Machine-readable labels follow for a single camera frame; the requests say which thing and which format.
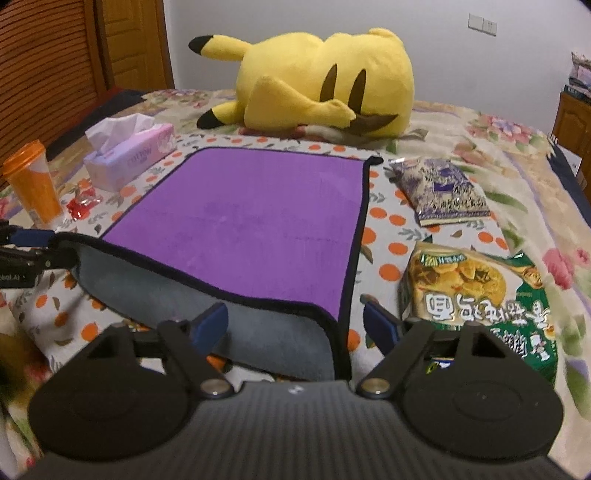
silver bolt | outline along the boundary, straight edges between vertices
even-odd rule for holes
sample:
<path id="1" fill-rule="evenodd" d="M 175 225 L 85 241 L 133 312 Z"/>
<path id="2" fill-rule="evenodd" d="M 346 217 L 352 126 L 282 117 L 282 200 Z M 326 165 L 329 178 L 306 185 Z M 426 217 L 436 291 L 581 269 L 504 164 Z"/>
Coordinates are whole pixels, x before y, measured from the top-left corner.
<path id="1" fill-rule="evenodd" d="M 217 397 L 228 393 L 232 386 L 221 378 L 210 378 L 201 383 L 201 390 L 207 395 Z"/>
<path id="2" fill-rule="evenodd" d="M 383 395 L 390 390 L 390 382 L 383 378 L 368 378 L 361 384 L 361 389 L 372 395 Z"/>

wall outlet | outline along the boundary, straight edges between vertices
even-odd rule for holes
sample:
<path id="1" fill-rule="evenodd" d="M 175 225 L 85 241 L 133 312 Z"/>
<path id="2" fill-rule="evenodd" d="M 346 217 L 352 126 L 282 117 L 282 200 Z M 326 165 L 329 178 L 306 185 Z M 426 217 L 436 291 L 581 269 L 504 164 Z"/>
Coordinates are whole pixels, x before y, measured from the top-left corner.
<path id="1" fill-rule="evenodd" d="M 491 22 L 477 15 L 468 14 L 468 28 L 496 37 L 496 22 Z"/>

pikachu plush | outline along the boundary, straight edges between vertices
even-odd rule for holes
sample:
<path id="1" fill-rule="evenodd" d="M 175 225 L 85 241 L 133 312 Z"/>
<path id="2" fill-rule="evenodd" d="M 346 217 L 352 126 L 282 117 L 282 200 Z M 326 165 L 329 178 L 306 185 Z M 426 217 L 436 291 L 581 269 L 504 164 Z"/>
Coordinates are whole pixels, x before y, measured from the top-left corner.
<path id="1" fill-rule="evenodd" d="M 199 128 L 244 123 L 262 131 L 325 125 L 369 137 L 395 137 L 408 126 L 413 68 L 402 41 L 384 28 L 336 33 L 326 41 L 303 32 L 249 44 L 224 35 L 196 37 L 195 53 L 240 61 L 236 100 L 217 105 Z"/>

nightstand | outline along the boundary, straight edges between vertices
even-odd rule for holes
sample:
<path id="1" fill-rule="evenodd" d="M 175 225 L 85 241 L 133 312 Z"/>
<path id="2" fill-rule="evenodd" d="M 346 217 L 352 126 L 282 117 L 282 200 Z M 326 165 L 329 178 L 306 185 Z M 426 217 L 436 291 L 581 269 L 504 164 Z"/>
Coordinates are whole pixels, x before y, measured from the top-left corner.
<path id="1" fill-rule="evenodd" d="M 591 181 L 591 105 L 562 92 L 552 133 L 559 145 L 583 159 L 577 175 L 579 183 L 582 177 Z M 583 191 L 591 203 L 591 184 L 586 183 L 582 183 Z"/>

white tissue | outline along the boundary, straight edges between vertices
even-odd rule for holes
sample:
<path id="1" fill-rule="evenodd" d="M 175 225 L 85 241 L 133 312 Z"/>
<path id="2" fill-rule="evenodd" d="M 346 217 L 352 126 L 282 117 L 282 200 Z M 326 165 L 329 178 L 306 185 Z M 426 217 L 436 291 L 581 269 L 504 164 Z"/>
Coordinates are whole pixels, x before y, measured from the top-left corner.
<path id="1" fill-rule="evenodd" d="M 86 137 L 97 152 L 104 154 L 131 135 L 147 130 L 153 125 L 154 119 L 141 113 L 120 118 L 105 118 L 90 127 L 86 131 Z"/>

